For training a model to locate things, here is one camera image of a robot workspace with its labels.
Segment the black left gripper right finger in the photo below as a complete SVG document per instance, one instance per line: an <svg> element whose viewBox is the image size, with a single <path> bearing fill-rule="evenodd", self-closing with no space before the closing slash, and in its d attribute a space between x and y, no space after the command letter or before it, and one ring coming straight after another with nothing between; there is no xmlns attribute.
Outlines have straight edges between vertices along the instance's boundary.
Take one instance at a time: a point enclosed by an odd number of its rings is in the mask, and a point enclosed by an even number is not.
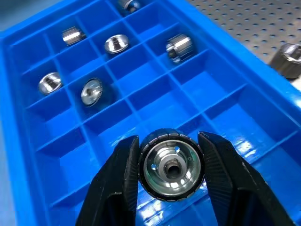
<svg viewBox="0 0 301 226"><path fill-rule="evenodd" d="M297 226L261 174L230 141L198 133L205 181L219 226Z"/></svg>

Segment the blue plastic compartment tray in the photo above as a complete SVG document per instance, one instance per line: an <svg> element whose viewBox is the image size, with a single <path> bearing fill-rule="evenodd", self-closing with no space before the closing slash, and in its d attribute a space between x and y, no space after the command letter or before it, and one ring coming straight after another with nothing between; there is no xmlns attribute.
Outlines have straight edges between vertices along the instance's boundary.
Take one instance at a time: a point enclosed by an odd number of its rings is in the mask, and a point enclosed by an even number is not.
<svg viewBox="0 0 301 226"><path fill-rule="evenodd" d="M301 226L301 92L269 67L301 44L301 0L64 0L0 32L0 121L17 226L75 226L89 184L116 144L175 128L222 135ZM67 46L63 31L86 35ZM175 64L167 40L191 37ZM129 39L109 54L106 40ZM63 86L38 88L59 72ZM103 84L93 106L81 91Z"/></svg>

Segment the metal roller with ribbed rim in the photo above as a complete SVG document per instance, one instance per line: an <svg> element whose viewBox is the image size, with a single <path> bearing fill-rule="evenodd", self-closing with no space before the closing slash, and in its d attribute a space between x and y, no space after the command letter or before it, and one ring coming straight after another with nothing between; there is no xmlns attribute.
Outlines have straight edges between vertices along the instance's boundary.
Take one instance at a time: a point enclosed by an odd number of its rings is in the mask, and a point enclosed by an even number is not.
<svg viewBox="0 0 301 226"><path fill-rule="evenodd" d="M52 72L46 74L38 84L39 91L47 96L63 86L59 72Z"/></svg>
<svg viewBox="0 0 301 226"><path fill-rule="evenodd" d="M297 79L301 75L301 44L282 45L269 65L286 79Z"/></svg>
<svg viewBox="0 0 301 226"><path fill-rule="evenodd" d="M166 52L173 63L179 64L191 57L195 48L191 37L180 33L167 40Z"/></svg>
<svg viewBox="0 0 301 226"><path fill-rule="evenodd" d="M164 202L177 202L193 195L205 178L200 146L172 128L148 134L140 146L138 177L145 191Z"/></svg>
<svg viewBox="0 0 301 226"><path fill-rule="evenodd" d="M82 88L81 100L85 106L93 106L100 99L103 92L103 84L97 78L89 79Z"/></svg>
<svg viewBox="0 0 301 226"><path fill-rule="evenodd" d="M62 33L63 41L67 46L73 45L82 39L84 39L86 35L82 32L82 30L77 27L71 27Z"/></svg>
<svg viewBox="0 0 301 226"><path fill-rule="evenodd" d="M132 14L141 8L138 0L118 0L118 6L126 14Z"/></svg>
<svg viewBox="0 0 301 226"><path fill-rule="evenodd" d="M129 39L124 34L116 34L109 37L105 44L104 48L109 54L117 54L123 52L129 47Z"/></svg>

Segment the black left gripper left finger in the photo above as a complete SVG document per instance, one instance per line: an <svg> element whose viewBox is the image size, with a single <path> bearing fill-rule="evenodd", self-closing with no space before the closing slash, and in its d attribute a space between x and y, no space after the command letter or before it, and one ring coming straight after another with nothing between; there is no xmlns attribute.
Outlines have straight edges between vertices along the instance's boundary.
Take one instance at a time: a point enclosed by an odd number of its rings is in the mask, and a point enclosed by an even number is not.
<svg viewBox="0 0 301 226"><path fill-rule="evenodd" d="M75 226L135 226L139 155L138 136L119 141L94 176Z"/></svg>

